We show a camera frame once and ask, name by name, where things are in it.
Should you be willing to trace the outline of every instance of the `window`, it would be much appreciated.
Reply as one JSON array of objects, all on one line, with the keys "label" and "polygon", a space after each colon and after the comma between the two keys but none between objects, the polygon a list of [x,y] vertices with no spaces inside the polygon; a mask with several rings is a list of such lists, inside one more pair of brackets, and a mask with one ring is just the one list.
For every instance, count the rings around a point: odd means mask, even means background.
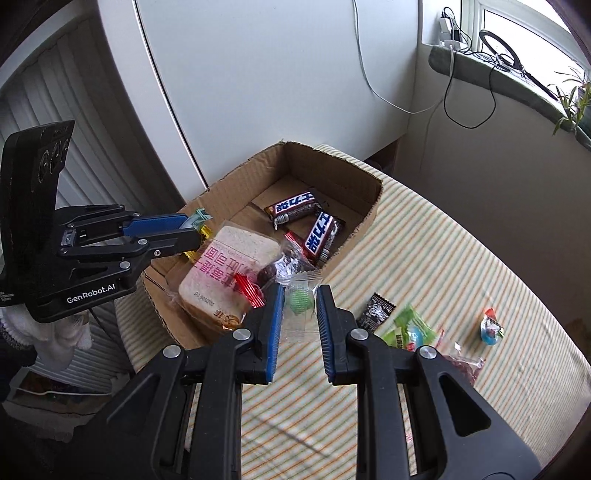
[{"label": "window", "polygon": [[462,28],[472,37],[474,51],[488,52],[480,30],[499,35],[544,85],[562,84],[564,76],[556,71],[591,70],[568,27],[545,0],[462,0]]}]

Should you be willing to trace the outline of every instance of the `white cloth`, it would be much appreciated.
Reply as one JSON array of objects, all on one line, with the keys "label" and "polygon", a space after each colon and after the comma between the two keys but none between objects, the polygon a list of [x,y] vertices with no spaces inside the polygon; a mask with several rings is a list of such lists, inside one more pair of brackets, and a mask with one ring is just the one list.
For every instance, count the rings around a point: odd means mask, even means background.
[{"label": "white cloth", "polygon": [[43,364],[60,371],[70,365],[74,348],[92,346],[88,311],[52,323],[38,323],[24,304],[0,307],[0,322],[6,332],[21,345],[33,345]]}]

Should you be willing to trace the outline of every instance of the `metal screw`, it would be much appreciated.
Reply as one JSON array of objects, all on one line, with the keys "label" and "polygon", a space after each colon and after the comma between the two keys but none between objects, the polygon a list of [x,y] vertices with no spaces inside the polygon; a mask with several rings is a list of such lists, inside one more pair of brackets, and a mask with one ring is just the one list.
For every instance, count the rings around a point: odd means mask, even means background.
[{"label": "metal screw", "polygon": [[236,340],[248,340],[251,337],[251,331],[247,328],[239,328],[238,330],[234,330],[232,336]]},{"label": "metal screw", "polygon": [[351,330],[351,338],[354,338],[355,340],[367,340],[368,337],[369,333],[367,330],[362,328],[354,328]]},{"label": "metal screw", "polygon": [[168,345],[162,350],[166,358],[177,358],[181,354],[181,348],[178,345]]},{"label": "metal screw", "polygon": [[423,358],[427,358],[429,360],[434,359],[437,356],[437,350],[435,350],[432,346],[422,346],[419,351],[419,355]]}]

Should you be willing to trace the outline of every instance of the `green candy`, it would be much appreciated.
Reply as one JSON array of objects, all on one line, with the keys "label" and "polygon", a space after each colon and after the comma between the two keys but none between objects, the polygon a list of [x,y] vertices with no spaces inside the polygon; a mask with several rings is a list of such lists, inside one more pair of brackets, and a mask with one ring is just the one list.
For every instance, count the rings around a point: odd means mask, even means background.
[{"label": "green candy", "polygon": [[294,290],[290,295],[290,308],[299,315],[314,306],[314,298],[308,290]]}]

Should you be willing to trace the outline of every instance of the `window frame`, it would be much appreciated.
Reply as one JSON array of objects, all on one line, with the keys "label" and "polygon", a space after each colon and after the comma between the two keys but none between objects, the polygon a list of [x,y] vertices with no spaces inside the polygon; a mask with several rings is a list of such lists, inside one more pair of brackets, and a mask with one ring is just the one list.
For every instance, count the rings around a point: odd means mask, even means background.
[{"label": "window frame", "polygon": [[568,30],[516,0],[462,0],[462,29],[472,38],[473,51],[482,49],[478,34],[484,28],[485,10],[530,30],[581,65],[587,75],[591,73],[587,58]]}]

